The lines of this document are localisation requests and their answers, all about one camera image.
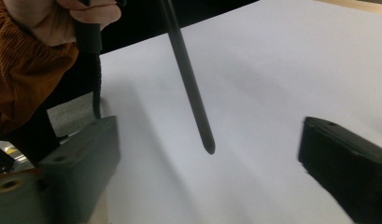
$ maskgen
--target sleeve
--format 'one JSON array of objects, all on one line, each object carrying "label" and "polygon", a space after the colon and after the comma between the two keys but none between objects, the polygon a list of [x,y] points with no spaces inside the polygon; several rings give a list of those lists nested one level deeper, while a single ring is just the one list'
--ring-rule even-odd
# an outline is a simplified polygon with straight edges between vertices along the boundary
[{"label": "sleeve", "polygon": [[26,34],[0,0],[0,135],[33,115],[77,56],[74,43],[52,48]]}]

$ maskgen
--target person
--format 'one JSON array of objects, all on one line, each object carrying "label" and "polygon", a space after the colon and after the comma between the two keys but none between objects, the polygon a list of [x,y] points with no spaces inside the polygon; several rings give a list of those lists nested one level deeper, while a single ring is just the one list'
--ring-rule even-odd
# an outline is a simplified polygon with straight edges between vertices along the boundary
[{"label": "person", "polygon": [[[31,136],[46,128],[32,120],[47,116],[41,106],[78,58],[73,20],[104,29],[119,18],[115,0],[92,0],[89,7],[78,0],[0,0],[0,138],[13,139],[32,164],[57,147]],[[21,145],[25,138],[35,149]]]}]

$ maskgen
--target corduroy sleeve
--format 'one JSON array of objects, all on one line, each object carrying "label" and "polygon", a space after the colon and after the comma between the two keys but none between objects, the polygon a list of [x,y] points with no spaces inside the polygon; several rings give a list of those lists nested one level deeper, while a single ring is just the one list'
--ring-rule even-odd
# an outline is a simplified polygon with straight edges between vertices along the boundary
[{"label": "corduroy sleeve", "polygon": [[51,48],[23,32],[0,0],[0,135],[33,115],[77,56],[75,44]]}]

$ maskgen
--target ribbed fabric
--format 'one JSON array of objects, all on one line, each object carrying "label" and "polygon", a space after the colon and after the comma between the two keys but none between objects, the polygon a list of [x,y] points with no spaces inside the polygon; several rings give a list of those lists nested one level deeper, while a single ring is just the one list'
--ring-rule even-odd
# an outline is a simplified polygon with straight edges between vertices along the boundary
[{"label": "ribbed fabric", "polygon": [[0,135],[33,115],[77,56],[75,44],[51,48],[23,32],[0,0]]}]

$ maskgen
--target finger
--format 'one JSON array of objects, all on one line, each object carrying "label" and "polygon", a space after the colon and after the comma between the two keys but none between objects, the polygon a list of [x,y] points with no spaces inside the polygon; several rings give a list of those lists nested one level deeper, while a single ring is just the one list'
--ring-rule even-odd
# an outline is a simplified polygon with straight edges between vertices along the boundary
[{"label": "finger", "polygon": [[91,0],[91,5],[86,7],[79,0],[56,0],[57,3],[67,9],[82,10],[90,7],[102,7],[109,5],[116,5],[115,0]]},{"label": "finger", "polygon": [[77,21],[84,23],[112,23],[117,21],[121,12],[116,5],[90,7],[84,10],[70,10],[70,15]]}]

